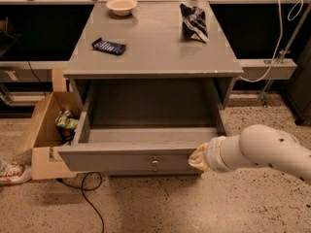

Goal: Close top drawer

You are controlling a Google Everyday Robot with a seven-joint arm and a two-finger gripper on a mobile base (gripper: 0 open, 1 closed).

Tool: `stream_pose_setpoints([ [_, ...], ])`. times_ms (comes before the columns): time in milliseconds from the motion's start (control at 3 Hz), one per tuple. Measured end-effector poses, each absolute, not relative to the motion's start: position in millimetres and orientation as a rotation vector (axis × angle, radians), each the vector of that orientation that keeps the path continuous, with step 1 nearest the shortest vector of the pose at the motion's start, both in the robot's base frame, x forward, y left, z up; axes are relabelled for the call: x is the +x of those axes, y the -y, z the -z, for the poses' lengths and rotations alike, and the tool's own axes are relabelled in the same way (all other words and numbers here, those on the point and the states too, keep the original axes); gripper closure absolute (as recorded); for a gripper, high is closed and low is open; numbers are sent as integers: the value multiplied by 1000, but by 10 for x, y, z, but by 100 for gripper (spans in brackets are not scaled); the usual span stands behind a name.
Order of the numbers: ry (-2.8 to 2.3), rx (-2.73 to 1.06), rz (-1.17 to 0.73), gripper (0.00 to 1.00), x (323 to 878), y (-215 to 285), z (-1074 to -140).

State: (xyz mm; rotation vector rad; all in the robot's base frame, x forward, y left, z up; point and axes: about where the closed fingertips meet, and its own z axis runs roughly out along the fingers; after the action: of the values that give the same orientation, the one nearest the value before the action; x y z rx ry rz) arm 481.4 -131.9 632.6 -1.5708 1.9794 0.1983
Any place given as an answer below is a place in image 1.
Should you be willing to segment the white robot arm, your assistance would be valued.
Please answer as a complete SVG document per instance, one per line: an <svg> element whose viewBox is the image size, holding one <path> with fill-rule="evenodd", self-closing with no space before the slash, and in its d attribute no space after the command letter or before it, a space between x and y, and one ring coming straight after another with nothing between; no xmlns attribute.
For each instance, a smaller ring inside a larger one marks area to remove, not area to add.
<svg viewBox="0 0 311 233"><path fill-rule="evenodd" d="M261 124L203 143L190 155L189 165L219 173L270 167L311 184L311 150L292 134Z"/></svg>

